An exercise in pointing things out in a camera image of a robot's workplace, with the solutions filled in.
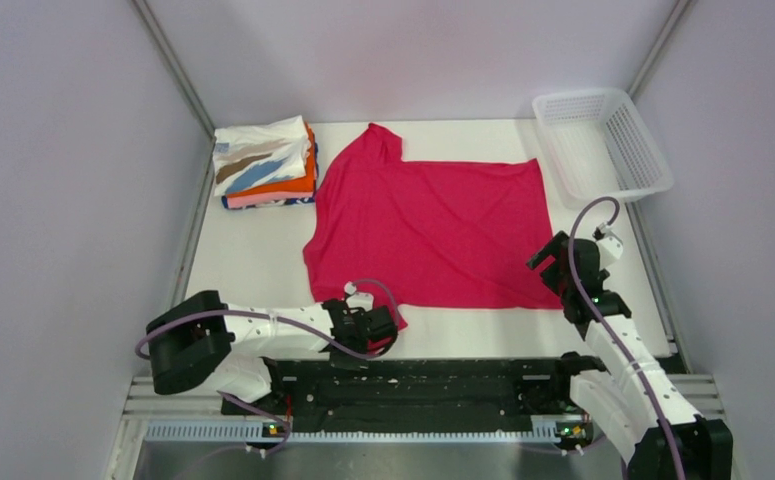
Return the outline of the crimson red t-shirt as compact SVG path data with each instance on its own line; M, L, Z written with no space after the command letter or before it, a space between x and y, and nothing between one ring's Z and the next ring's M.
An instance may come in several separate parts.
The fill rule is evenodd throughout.
M447 309L560 309L528 268L553 235L540 164L407 161L370 124L330 163L303 249L312 297L372 279L399 303Z

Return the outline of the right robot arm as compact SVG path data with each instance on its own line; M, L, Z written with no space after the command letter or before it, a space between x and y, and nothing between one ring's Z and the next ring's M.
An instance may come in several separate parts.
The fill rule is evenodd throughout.
M630 308L604 286L604 258L621 252L611 233L582 239L560 231L527 263L592 352L557 361L550 400L589 416L619 453L626 479L729 479L730 429L684 396L645 346Z

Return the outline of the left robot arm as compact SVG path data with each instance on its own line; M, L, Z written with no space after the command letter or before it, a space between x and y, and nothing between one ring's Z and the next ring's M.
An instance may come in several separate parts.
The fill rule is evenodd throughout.
M364 368L399 333L392 309L365 292L272 309L238 307L204 290L149 322L135 353L149 361L158 395L207 389L266 414L286 395L279 360L315 355L335 368Z

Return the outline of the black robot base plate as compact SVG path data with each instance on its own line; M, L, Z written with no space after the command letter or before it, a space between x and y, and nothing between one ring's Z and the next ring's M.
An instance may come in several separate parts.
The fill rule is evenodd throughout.
M583 415L570 380L602 362L559 359L371 362L361 370L325 361L269 364L270 392L254 406L296 433L523 433L543 417Z

